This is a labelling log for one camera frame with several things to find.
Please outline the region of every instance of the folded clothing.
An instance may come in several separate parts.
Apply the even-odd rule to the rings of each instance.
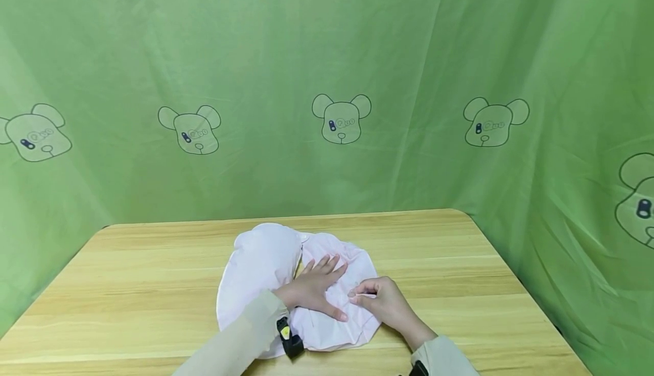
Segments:
[[[377,277],[366,251],[352,243],[339,241],[327,233],[301,233],[279,224],[260,224],[236,237],[218,288],[216,315],[220,329],[226,328],[263,290],[276,290],[293,280],[297,265],[318,261],[325,255],[339,254],[339,268],[348,269],[326,292],[329,303],[345,312],[347,323],[322,312],[296,308],[290,314],[290,327],[308,350],[331,351],[361,346],[369,342],[379,321],[366,309],[349,303],[347,293],[359,282]],[[279,337],[259,358],[284,355]]]

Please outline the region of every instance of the beige sleeve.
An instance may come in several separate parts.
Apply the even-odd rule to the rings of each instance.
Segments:
[[[447,336],[423,343],[410,359],[412,364],[420,360],[429,376],[479,376],[466,355]]]
[[[270,348],[276,322],[288,310],[275,294],[263,291],[241,316],[216,334],[177,369],[174,376],[238,376]]]

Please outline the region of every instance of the cartoon bear print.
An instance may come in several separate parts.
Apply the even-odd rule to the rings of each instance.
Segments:
[[[637,242],[654,248],[654,154],[629,157],[620,167],[620,179],[633,192],[618,203],[615,219]]]
[[[159,109],[159,123],[177,132],[177,143],[186,153],[210,154],[218,151],[213,130],[220,126],[220,115],[208,105],[194,114],[178,114],[168,106]]]
[[[516,99],[508,105],[489,105],[478,97],[468,102],[464,118],[472,122],[466,132],[466,142],[477,147],[497,147],[509,140],[509,127],[522,125],[529,117],[527,102]]]
[[[73,144],[59,130],[64,117],[45,103],[34,105],[31,113],[11,119],[0,118],[0,144],[13,143],[27,161],[43,161],[68,152]]]
[[[327,95],[321,94],[313,100],[313,114],[321,119],[322,137],[328,142],[348,144],[361,136],[359,119],[370,114],[370,99],[357,95],[350,102],[335,102]]]

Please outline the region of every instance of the wooden table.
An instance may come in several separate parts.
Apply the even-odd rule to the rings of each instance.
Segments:
[[[216,290],[236,235],[263,221],[367,250],[420,317],[483,376],[590,375],[474,222],[453,210],[107,227],[0,341],[0,375],[170,375],[218,331]],[[257,361],[248,375],[408,375],[380,328],[358,349]]]

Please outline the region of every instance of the green fabric curtain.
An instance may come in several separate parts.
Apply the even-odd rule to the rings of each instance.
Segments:
[[[0,0],[0,335],[105,225],[451,207],[649,374],[653,6]]]

